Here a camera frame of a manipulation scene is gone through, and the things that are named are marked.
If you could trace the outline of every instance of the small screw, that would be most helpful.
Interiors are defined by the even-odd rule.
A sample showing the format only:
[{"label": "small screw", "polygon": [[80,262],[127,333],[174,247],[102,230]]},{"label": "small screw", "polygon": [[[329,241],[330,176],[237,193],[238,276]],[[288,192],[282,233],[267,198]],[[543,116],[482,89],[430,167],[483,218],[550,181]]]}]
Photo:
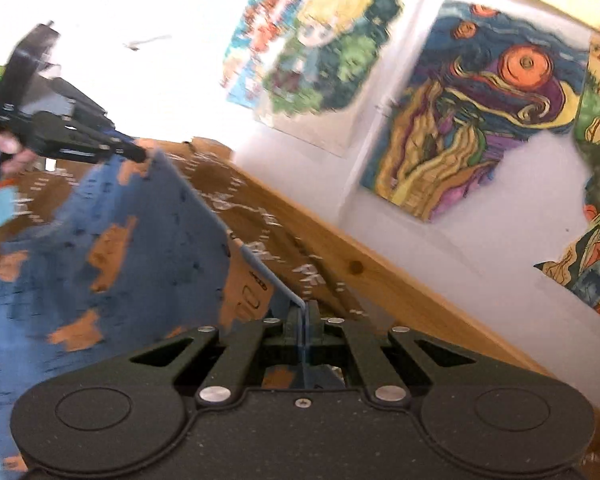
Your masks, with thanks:
[{"label": "small screw", "polygon": [[206,402],[225,402],[231,397],[231,390],[224,386],[208,386],[200,390],[200,399]]},{"label": "small screw", "polygon": [[298,399],[296,400],[296,406],[298,408],[308,408],[311,406],[311,401],[309,399]]},{"label": "small screw", "polygon": [[380,386],[376,390],[376,397],[384,402],[399,402],[407,396],[407,392],[400,386]]}]

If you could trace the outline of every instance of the blue cloth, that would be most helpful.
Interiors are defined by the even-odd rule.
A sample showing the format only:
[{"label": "blue cloth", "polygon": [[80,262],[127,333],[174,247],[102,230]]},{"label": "blue cloth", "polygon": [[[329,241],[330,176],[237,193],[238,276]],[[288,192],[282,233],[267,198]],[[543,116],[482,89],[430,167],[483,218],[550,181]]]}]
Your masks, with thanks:
[{"label": "blue cloth", "polygon": [[302,305],[162,152],[146,174],[133,166],[116,156],[95,167],[51,223],[1,247],[0,464],[18,456],[10,413],[35,384],[174,330],[230,330],[240,309],[244,319],[234,303],[252,274],[271,285],[253,317],[284,318],[291,303]]}]

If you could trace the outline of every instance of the finger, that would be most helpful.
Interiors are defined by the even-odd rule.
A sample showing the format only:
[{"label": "finger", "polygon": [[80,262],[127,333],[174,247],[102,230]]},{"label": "finger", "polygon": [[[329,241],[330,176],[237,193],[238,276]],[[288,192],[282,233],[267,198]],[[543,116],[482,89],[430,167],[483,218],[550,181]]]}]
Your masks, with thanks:
[{"label": "finger", "polygon": [[14,155],[21,150],[22,146],[18,139],[11,134],[0,134],[0,151]]},{"label": "finger", "polygon": [[10,160],[5,161],[1,165],[0,170],[2,174],[20,173],[28,169],[37,157],[36,153],[31,150],[22,150]]}]

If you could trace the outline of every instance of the green foliage painting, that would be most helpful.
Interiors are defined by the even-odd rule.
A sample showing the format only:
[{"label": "green foliage painting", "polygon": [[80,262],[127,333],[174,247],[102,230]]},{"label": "green foliage painting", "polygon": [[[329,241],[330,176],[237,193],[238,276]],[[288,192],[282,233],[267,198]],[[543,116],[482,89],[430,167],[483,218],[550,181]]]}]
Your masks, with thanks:
[{"label": "green foliage painting", "polygon": [[401,10],[400,0],[306,0],[295,35],[264,79],[273,113],[319,114],[349,106]]}]

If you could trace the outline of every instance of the wood knot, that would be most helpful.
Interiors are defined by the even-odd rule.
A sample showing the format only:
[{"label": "wood knot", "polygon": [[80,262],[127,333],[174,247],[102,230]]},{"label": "wood knot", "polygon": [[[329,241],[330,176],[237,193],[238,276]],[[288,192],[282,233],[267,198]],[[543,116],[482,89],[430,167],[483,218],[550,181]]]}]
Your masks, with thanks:
[{"label": "wood knot", "polygon": [[362,262],[359,260],[353,260],[349,263],[349,273],[357,276],[358,274],[362,274],[365,270],[365,266],[362,265]]}]

